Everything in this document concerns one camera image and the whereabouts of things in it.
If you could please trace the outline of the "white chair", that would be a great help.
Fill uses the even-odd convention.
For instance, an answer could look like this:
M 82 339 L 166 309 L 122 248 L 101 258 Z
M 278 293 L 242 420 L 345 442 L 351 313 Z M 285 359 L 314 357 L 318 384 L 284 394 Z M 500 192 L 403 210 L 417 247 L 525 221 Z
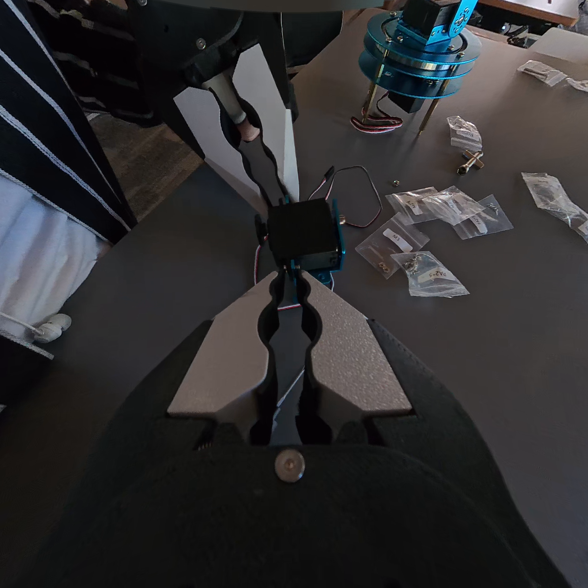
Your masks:
M 530 46 L 530 50 L 579 65 L 587 65 L 587 35 L 550 28 Z

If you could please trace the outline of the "clear bag with nuts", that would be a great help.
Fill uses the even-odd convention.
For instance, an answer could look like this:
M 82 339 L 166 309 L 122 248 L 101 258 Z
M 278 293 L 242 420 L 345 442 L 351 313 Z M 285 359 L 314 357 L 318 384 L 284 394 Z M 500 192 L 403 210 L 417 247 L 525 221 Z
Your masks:
M 358 244 L 355 250 L 380 276 L 388 279 L 400 268 L 395 255 L 421 251 L 429 241 L 428 235 L 415 225 L 404 225 L 391 219 Z

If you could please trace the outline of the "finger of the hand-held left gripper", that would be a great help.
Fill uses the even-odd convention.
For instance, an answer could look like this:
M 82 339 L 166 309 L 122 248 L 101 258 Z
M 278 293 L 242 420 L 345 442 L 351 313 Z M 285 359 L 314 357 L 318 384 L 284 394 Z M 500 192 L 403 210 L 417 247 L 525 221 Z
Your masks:
M 258 117 L 261 146 L 274 165 L 279 186 L 289 199 L 299 199 L 293 114 L 283 102 L 260 43 L 240 53 L 233 85 Z
M 251 173 L 249 161 L 239 151 L 239 143 L 233 143 L 223 130 L 223 109 L 216 94 L 188 87 L 174 101 L 202 148 L 204 161 L 251 206 L 271 207 L 267 193 Z

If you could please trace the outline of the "dark grey desk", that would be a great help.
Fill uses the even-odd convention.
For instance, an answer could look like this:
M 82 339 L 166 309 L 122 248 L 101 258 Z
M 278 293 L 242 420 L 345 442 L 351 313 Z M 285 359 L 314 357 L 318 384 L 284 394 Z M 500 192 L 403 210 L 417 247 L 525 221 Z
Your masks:
M 382 280 L 349 247 L 335 292 L 404 343 L 457 397 L 489 445 L 531 531 L 573 587 L 587 587 L 587 245 L 536 208 L 520 177 L 544 171 L 587 208 L 585 96 L 517 72 L 525 51 L 483 41 L 455 99 L 425 133 L 346 131 L 366 83 L 365 11 L 295 78 L 301 189 L 331 165 L 369 168 L 379 189 L 452 185 L 445 117 L 469 116 L 486 167 L 463 178 L 495 194 L 514 229 L 460 240 L 430 225 L 433 253 L 469 296 L 423 299 L 403 274 Z M 1 419 L 1 587 L 32 568 L 85 461 L 121 403 L 166 355 L 248 290 L 254 211 L 208 168 L 105 254 L 65 305 L 73 323 L 48 373 Z

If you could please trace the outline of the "long clear plastic bag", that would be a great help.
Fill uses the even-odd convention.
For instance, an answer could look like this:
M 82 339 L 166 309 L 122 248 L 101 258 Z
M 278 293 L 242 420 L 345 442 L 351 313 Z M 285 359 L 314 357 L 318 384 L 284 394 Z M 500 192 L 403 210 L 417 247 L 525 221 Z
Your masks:
M 565 222 L 587 242 L 587 212 L 573 203 L 560 181 L 547 173 L 521 173 L 539 209 Z

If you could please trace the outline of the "blue toy robot arm base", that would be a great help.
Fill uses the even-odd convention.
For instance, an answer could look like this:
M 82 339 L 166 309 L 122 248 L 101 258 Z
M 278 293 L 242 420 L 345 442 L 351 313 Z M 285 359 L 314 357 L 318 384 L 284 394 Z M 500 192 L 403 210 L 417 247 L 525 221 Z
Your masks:
M 364 36 L 359 67 L 370 80 L 360 118 L 351 124 L 359 131 L 386 134 L 402 120 L 386 114 L 375 100 L 384 95 L 407 114 L 431 104 L 418 133 L 427 127 L 439 102 L 456 94 L 463 78 L 481 53 L 481 42 L 466 29 L 477 1 L 406 1 L 403 9 L 371 18 Z

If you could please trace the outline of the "clear bag with dark parts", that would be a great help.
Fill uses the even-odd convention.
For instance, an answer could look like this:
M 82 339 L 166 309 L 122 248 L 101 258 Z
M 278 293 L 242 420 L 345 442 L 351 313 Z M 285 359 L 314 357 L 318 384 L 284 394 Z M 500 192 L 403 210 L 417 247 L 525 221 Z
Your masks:
M 565 73 L 553 69 L 545 63 L 535 60 L 529 60 L 520 65 L 518 72 L 530 75 L 531 77 L 540 80 L 549 87 L 554 87 L 559 82 L 565 80 L 567 77 Z

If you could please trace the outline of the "black white-striped jacket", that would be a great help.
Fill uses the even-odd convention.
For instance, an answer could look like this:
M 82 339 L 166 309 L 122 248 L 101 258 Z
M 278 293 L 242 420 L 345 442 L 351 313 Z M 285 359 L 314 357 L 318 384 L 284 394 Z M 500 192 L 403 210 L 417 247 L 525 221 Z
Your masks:
M 31 9 L 1 1 L 1 177 L 112 247 L 136 217 Z M 1 409 L 48 370 L 47 344 L 1 318 Z

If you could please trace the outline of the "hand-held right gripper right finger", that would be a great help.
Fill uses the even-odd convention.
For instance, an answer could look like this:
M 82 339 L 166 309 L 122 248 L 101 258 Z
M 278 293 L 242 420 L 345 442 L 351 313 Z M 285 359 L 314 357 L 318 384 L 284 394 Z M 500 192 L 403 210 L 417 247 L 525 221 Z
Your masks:
M 406 416 L 411 403 L 369 320 L 299 270 L 301 327 L 309 339 L 299 397 L 303 442 L 331 442 L 349 422 Z

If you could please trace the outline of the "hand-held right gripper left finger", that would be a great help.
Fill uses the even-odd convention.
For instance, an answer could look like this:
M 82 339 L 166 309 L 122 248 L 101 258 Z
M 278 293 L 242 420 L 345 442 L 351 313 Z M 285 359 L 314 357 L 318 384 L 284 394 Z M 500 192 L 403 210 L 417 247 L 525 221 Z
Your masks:
M 167 409 L 171 417 L 231 423 L 268 442 L 277 405 L 275 354 L 282 273 L 272 272 L 216 315 Z

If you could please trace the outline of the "brass cross wrench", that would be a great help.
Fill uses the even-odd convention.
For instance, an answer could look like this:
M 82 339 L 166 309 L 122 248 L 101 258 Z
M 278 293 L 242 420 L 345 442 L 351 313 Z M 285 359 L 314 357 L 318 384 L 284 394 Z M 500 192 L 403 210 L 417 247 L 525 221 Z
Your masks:
M 462 157 L 466 160 L 464 164 L 461 164 L 457 169 L 457 174 L 463 176 L 467 174 L 472 168 L 480 170 L 484 167 L 482 161 L 483 151 L 464 151 Z

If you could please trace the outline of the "clear bag with silver screws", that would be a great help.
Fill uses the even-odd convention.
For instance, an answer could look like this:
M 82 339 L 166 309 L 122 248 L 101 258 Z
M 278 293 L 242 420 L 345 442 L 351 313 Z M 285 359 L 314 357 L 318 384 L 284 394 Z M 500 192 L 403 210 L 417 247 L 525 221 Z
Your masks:
M 429 251 L 396 254 L 396 263 L 408 279 L 409 294 L 418 298 L 454 298 L 469 291 L 460 280 Z

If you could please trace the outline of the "white shirt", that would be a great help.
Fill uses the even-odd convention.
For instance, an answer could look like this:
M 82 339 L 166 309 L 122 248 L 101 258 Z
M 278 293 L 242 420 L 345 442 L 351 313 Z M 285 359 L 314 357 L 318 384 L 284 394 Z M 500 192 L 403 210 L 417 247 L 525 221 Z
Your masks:
M 111 248 L 1 177 L 1 312 L 37 326 L 58 313 Z

